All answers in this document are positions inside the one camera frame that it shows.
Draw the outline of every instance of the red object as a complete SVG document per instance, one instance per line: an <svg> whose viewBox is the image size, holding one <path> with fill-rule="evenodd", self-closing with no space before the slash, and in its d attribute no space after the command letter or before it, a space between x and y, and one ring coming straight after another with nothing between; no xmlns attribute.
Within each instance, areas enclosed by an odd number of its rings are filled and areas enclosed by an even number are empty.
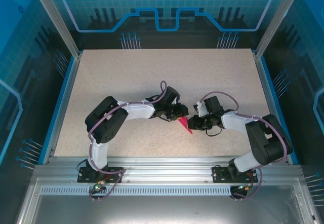
<svg viewBox="0 0 324 224"><path fill-rule="evenodd" d="M182 117L180 119L178 119L179 122L190 132L190 134L192 134L191 129L188 128L188 120L186 117Z"/></svg>

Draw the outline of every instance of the work surface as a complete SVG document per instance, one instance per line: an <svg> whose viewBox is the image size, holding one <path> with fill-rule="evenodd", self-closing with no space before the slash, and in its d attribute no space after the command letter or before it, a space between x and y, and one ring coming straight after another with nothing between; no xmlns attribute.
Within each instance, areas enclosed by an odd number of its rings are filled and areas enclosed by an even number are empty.
<svg viewBox="0 0 324 224"><path fill-rule="evenodd" d="M223 91L239 102L239 112L269 114L250 49L84 50L65 114L55 156L87 156L85 118L107 96L142 100L161 93L167 81L180 102L193 105L210 91ZM235 104L217 95L224 109ZM219 132L214 127L209 133ZM247 136L223 130L216 137L204 131L191 135L178 121L126 121L110 142L109 156L237 156L250 150Z"/></svg>

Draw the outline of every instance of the ventilation slot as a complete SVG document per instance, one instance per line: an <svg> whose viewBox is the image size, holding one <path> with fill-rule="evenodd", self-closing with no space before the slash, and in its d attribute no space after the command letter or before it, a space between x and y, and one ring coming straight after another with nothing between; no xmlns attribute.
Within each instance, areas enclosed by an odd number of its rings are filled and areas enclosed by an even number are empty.
<svg viewBox="0 0 324 224"><path fill-rule="evenodd" d="M90 186L44 186L42 195L87 196ZM107 190L97 194L105 195ZM117 186L111 193L114 196L228 196L229 186Z"/></svg>

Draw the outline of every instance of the blue enclosure wall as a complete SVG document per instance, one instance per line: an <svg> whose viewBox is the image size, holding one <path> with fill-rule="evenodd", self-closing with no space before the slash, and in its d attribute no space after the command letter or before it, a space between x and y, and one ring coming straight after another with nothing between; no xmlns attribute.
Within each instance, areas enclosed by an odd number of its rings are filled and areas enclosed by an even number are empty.
<svg viewBox="0 0 324 224"><path fill-rule="evenodd" d="M14 223L38 158L22 142L43 144L71 54L39 0L0 0L0 17L0 216Z"/></svg>
<svg viewBox="0 0 324 224"><path fill-rule="evenodd" d="M324 0L295 0L264 58L305 175L324 176Z"/></svg>
<svg viewBox="0 0 324 224"><path fill-rule="evenodd" d="M54 0L80 49L256 48L280 1Z"/></svg>

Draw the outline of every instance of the black mounting bracket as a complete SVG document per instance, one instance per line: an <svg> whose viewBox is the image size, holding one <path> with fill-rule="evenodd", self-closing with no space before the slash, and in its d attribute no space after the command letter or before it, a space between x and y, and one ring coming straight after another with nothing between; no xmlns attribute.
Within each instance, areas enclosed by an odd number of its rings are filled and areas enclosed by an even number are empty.
<svg viewBox="0 0 324 224"><path fill-rule="evenodd" d="M105 167L103 170L106 172L116 172L123 170L123 167ZM109 175L99 174L99 172L90 169L89 167L80 167L77 182L97 183L108 176ZM119 174L110 175L109 178L106 179L106 183L116 183L119 176Z"/></svg>
<svg viewBox="0 0 324 224"><path fill-rule="evenodd" d="M253 183L258 182L256 170L248 170L233 179L228 171L228 167L221 167L219 165L212 167L213 183L251 183L251 178L247 175L248 173L252 174Z"/></svg>

